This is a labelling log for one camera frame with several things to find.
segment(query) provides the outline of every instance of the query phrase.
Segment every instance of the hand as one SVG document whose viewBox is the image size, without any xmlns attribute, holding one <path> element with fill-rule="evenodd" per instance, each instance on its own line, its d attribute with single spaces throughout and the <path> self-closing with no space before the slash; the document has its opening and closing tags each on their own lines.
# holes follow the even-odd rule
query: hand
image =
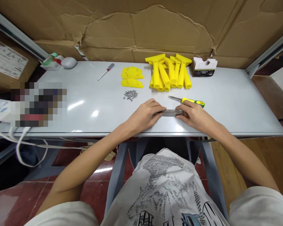
<svg viewBox="0 0 283 226">
<path fill-rule="evenodd" d="M 210 137 L 215 137 L 215 134 L 218 134 L 218 131 L 222 128 L 222 124 L 217 122 L 199 104 L 185 100 L 175 109 L 185 111 L 184 115 L 176 116 L 176 118 Z"/>
<path fill-rule="evenodd" d="M 138 109 L 129 117 L 123 125 L 130 130 L 131 136 L 134 136 L 140 132 L 143 132 L 151 128 L 157 120 L 162 116 L 159 113 L 153 116 L 156 112 L 166 110 L 154 99 L 150 99 L 141 104 Z"/>
</svg>

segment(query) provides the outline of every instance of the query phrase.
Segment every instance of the pixelated blur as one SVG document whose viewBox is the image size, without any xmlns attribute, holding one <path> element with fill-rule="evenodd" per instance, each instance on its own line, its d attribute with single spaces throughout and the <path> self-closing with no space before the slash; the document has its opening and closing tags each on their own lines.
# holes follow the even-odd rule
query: pixelated blur
<svg viewBox="0 0 283 226">
<path fill-rule="evenodd" d="M 47 127 L 66 108 L 62 83 L 12 83 L 11 126 Z"/>
</svg>

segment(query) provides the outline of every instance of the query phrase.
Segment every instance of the white table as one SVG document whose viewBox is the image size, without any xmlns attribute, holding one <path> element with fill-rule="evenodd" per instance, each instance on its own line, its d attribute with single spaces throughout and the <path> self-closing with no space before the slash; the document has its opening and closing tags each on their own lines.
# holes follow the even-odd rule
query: white table
<svg viewBox="0 0 283 226">
<path fill-rule="evenodd" d="M 39 82 L 62 82 L 67 87 L 67 109 L 50 127 L 34 127 L 33 137 L 102 137 L 124 122 L 140 104 L 154 98 L 167 109 L 174 109 L 179 98 L 205 102 L 205 110 L 235 136 L 281 136 L 283 127 L 252 83 L 245 70 L 217 68 L 208 78 L 192 78 L 191 89 L 158 92 L 149 88 L 152 66 L 143 63 L 116 62 L 101 80 L 111 62 L 78 62 L 73 69 L 46 72 Z M 143 71 L 144 88 L 121 86 L 123 68 L 135 66 Z M 135 89 L 138 97 L 123 99 L 125 91 Z M 9 124 L 0 123 L 0 131 L 8 133 Z M 161 117 L 144 136 L 204 136 L 174 117 Z"/>
</svg>

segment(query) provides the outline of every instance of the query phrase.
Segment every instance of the white mouse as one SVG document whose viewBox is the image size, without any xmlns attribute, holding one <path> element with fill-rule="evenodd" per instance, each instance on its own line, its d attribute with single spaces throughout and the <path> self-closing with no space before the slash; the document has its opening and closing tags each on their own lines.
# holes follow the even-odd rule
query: white mouse
<svg viewBox="0 0 283 226">
<path fill-rule="evenodd" d="M 64 68 L 73 68 L 75 65 L 77 65 L 77 63 L 78 62 L 73 57 L 66 57 L 64 60 L 62 60 L 61 65 Z"/>
</svg>

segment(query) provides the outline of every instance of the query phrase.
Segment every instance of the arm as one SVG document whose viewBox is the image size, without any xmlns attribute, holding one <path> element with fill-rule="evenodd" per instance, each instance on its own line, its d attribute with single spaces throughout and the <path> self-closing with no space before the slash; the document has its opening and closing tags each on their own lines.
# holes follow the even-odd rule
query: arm
<svg viewBox="0 0 283 226">
<path fill-rule="evenodd" d="M 166 108 L 154 99 L 148 100 L 140 105 L 126 122 L 79 155 L 57 177 L 36 215 L 55 205 L 78 201 L 84 182 L 105 157 L 121 142 L 152 127 L 162 115 L 160 113 L 152 117 L 153 114 L 162 110 Z"/>
<path fill-rule="evenodd" d="M 246 184 L 255 184 L 279 191 L 271 173 L 258 157 L 200 105 L 184 101 L 176 109 L 186 112 L 184 116 L 177 116 L 178 119 L 214 138 L 224 147 Z"/>
</svg>

